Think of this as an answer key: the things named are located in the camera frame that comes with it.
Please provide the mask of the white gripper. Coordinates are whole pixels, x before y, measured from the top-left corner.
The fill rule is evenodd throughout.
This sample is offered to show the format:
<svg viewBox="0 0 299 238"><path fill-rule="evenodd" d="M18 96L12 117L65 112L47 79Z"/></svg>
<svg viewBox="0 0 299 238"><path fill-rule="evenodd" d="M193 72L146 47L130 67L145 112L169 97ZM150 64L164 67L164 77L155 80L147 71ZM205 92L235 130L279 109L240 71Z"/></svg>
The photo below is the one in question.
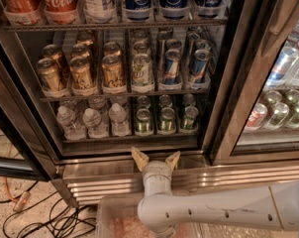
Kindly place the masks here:
<svg viewBox="0 0 299 238"><path fill-rule="evenodd" d="M171 176L180 159L177 151L165 159L164 162L151 161L148 155L133 147L132 157L140 172L143 174L145 196L154 194L171 194Z"/></svg>

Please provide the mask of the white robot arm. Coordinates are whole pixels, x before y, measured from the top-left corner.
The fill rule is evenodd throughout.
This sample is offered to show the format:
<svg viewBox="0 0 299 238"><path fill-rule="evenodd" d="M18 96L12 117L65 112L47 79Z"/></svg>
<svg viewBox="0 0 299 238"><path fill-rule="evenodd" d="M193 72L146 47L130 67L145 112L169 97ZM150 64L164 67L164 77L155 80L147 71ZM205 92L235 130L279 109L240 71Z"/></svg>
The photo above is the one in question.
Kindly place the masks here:
<svg viewBox="0 0 299 238"><path fill-rule="evenodd" d="M178 152L152 161L137 148L132 157L143 175L138 217L156 237L170 238L180 223L228 224L299 232L299 181L196 195L171 190Z"/></svg>

